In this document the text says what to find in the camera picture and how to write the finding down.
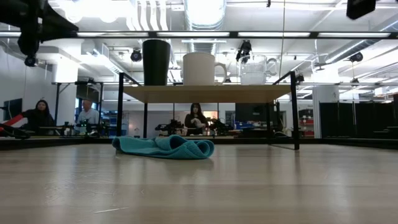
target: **wooden floor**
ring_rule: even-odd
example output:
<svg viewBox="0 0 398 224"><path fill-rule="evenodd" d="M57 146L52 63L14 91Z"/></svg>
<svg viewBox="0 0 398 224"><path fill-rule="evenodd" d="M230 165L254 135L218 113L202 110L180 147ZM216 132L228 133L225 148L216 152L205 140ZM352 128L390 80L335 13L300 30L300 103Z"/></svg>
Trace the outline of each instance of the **wooden floor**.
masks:
<svg viewBox="0 0 398 224"><path fill-rule="evenodd" d="M109 145L0 151L0 223L398 223L398 151L217 146L202 161Z"/></svg>

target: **woman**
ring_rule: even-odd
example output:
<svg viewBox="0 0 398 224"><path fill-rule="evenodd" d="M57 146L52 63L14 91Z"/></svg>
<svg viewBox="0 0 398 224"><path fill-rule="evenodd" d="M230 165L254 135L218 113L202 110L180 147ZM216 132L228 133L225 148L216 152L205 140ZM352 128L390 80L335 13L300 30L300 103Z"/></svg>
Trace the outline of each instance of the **woman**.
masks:
<svg viewBox="0 0 398 224"><path fill-rule="evenodd" d="M39 127L55 126L54 119L50 114L49 104L45 100L39 100L36 103L35 109L22 112L22 114L12 118L4 124L11 126L23 118L27 118L27 124L23 125L21 128L35 131L36 134L47 133L47 130L40 130Z"/></svg>
<svg viewBox="0 0 398 224"><path fill-rule="evenodd" d="M199 103L192 103L191 113L185 117L185 126L187 128L195 128L188 129L187 136L191 134L203 134L203 130L208 127L207 120L201 112Z"/></svg>

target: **black cup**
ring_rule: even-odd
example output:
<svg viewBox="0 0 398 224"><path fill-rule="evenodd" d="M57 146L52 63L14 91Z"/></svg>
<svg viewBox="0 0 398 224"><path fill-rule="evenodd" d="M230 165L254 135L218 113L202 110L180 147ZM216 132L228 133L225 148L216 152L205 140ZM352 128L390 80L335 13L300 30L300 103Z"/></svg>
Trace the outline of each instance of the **black cup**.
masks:
<svg viewBox="0 0 398 224"><path fill-rule="evenodd" d="M163 40L146 40L142 44L144 85L167 85L170 44Z"/></svg>

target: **man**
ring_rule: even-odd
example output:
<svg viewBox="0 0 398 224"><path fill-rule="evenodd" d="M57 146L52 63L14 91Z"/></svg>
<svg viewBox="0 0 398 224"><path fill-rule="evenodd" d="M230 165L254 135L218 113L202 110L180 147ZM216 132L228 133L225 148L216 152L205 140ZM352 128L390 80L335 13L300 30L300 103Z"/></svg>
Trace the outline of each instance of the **man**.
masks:
<svg viewBox="0 0 398 224"><path fill-rule="evenodd" d="M98 119L100 114L98 111L91 108L93 102L90 100L83 100L83 111L80 112L79 117L77 118L77 123L80 124L84 122L84 120L88 120L89 124L98 124Z"/></svg>

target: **mug handle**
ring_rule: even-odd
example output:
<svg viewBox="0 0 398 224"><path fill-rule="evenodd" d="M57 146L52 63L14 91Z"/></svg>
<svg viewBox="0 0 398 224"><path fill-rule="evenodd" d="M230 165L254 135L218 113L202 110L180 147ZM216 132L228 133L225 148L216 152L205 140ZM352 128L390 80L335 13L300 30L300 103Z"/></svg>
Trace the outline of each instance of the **mug handle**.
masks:
<svg viewBox="0 0 398 224"><path fill-rule="evenodd" d="M227 69L226 69L225 64L216 62L216 63L214 64L214 67L215 67L215 66L221 66L221 67L224 69L224 80L221 82L221 83L224 83L225 80L226 80L226 76L227 76Z"/></svg>

